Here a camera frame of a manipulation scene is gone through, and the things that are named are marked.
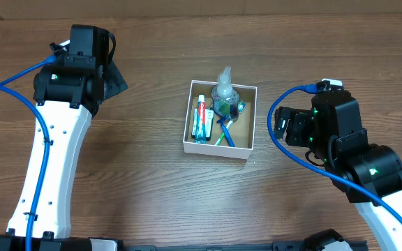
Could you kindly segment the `green white toothbrush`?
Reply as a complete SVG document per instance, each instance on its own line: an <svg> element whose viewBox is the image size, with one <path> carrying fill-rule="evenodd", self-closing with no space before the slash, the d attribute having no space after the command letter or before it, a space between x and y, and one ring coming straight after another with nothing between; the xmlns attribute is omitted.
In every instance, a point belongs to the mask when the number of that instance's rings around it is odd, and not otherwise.
<svg viewBox="0 0 402 251"><path fill-rule="evenodd" d="M217 123L221 125L223 130L221 136L217 139L215 145L219 146L221 142L226 139L226 142L230 147L235 147L235 143L233 142L232 136L230 135L229 129L232 124L238 119L238 116L245 110L246 103L243 100L240 100L236 107L230 108L230 114L227 116L222 116Z"/></svg>

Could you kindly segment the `blue disposable razor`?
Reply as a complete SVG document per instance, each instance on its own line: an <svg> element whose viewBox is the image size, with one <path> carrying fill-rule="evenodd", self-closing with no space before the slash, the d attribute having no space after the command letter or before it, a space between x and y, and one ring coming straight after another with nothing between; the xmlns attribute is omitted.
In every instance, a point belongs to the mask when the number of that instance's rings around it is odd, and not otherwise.
<svg viewBox="0 0 402 251"><path fill-rule="evenodd" d="M219 146L221 142L226 139L226 142L230 147L235 147L235 143L233 142L232 136L230 135L229 129L231 128L233 121L231 121L227 116L221 117L218 121L218 124L221 125L223 130L221 136L217 139L215 145Z"/></svg>

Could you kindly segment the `purple hand soap pump bottle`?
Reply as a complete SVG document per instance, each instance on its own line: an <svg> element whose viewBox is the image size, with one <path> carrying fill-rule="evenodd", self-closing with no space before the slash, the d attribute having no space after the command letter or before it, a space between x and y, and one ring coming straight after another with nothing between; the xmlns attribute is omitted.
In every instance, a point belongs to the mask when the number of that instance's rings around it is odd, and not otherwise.
<svg viewBox="0 0 402 251"><path fill-rule="evenodd" d="M239 117L239 94L232 86L231 67L226 67L218 76L218 84L213 87L211 97L213 109L220 116L235 122Z"/></svg>

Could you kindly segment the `green white soap packet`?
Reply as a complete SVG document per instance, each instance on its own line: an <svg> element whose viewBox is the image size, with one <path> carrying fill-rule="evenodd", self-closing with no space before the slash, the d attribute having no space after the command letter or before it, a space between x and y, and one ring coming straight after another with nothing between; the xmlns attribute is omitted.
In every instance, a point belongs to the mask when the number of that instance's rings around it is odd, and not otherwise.
<svg viewBox="0 0 402 251"><path fill-rule="evenodd" d="M206 109L206 124L205 124L205 129L206 129L206 138L207 141L211 140L211 135L212 135L212 127L214 124L214 111L212 109ZM198 122L198 109L195 108L193 110L194 113L194 119L193 119L193 126L192 126L192 131L191 131L191 137L195 139L196 136L196 129L197 129L197 122Z"/></svg>

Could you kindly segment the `red green toothpaste tube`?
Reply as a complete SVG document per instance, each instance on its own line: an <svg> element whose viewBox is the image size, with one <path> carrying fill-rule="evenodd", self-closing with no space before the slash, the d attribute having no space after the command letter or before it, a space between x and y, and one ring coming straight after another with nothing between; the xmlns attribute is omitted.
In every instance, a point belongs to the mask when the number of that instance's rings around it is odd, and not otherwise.
<svg viewBox="0 0 402 251"><path fill-rule="evenodd" d="M200 94L198 96L198 115L197 127L195 131L195 142L199 144L207 143L206 129L205 129L205 96Z"/></svg>

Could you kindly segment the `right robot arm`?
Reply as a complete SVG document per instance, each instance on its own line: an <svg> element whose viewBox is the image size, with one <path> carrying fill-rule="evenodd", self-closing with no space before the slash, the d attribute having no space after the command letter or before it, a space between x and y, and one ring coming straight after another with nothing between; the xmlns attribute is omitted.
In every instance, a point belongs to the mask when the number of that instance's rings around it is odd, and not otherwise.
<svg viewBox="0 0 402 251"><path fill-rule="evenodd" d="M342 81L288 89L269 108L267 127L284 155L345 193L381 250L402 250L402 160L369 143L359 104Z"/></svg>

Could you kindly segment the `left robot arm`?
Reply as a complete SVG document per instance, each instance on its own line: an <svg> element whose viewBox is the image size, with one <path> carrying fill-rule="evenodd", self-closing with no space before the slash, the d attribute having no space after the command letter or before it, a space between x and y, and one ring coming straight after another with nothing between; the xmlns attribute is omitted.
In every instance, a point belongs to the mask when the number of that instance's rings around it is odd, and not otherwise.
<svg viewBox="0 0 402 251"><path fill-rule="evenodd" d="M71 236L70 205L85 135L101 103L127 89L115 65L114 34L75 24L70 38L31 67L34 94L24 104L36 127L20 199L0 250L123 250L113 238Z"/></svg>

